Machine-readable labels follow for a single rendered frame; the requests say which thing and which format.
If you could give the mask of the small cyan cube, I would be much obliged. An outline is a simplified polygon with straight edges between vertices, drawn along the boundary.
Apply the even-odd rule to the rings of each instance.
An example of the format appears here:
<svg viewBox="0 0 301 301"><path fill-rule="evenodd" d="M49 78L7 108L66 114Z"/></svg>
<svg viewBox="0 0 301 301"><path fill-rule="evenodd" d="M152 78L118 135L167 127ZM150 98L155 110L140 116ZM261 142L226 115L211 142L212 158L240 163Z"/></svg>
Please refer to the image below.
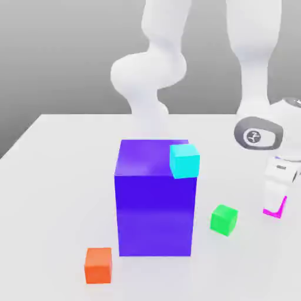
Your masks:
<svg viewBox="0 0 301 301"><path fill-rule="evenodd" d="M169 166L175 179L197 178L200 154L195 145L170 145Z"/></svg>

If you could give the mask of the small orange cube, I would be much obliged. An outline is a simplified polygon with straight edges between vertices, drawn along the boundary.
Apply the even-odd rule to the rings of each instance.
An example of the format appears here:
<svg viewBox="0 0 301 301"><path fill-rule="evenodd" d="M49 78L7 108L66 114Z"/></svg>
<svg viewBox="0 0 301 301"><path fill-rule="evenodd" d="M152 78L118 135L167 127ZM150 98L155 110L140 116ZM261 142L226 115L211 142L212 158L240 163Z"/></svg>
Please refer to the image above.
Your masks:
<svg viewBox="0 0 301 301"><path fill-rule="evenodd" d="M87 284L107 284L112 281L112 249L88 248L84 264Z"/></svg>

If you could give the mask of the large purple box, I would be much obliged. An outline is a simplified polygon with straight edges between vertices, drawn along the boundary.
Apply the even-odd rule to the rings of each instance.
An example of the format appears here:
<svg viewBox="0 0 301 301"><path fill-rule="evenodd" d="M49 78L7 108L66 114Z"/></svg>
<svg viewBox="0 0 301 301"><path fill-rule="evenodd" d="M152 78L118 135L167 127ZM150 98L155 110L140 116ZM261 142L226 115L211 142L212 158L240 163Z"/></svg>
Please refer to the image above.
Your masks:
<svg viewBox="0 0 301 301"><path fill-rule="evenodd" d="M197 174L176 179L170 147L187 140L123 139L114 174L120 256L190 256Z"/></svg>

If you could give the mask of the small magenta cube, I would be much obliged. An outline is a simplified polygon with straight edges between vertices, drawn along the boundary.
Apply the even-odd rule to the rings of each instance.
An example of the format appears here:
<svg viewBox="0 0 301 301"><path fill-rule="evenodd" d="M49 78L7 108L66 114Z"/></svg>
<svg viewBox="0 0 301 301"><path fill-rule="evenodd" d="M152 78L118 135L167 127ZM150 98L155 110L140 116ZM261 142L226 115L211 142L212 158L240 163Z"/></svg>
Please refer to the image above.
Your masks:
<svg viewBox="0 0 301 301"><path fill-rule="evenodd" d="M281 202L281 205L279 207L279 210L277 212L271 212L267 209L263 209L263 214L266 214L268 216L272 216L274 218L278 218L280 219L282 217L282 213L283 213L283 209L285 207L286 204L286 200L287 200L287 196L285 196Z"/></svg>

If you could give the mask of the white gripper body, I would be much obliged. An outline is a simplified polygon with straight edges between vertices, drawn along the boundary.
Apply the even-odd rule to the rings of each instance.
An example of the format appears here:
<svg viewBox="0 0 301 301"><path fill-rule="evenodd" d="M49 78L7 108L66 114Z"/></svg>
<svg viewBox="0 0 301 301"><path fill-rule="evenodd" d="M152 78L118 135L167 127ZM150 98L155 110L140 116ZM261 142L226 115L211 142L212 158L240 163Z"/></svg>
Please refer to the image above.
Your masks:
<svg viewBox="0 0 301 301"><path fill-rule="evenodd" d="M271 156L265 169L265 184L291 185L301 175L301 159Z"/></svg>

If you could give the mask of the small green cube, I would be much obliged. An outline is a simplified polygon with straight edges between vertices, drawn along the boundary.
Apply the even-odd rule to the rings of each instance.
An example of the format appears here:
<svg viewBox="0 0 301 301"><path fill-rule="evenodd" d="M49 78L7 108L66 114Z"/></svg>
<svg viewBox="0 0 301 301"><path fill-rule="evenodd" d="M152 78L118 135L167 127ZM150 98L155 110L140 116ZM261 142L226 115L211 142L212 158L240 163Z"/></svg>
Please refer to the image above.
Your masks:
<svg viewBox="0 0 301 301"><path fill-rule="evenodd" d="M238 210L226 205L218 205L212 212L210 229L222 235L229 236L236 226Z"/></svg>

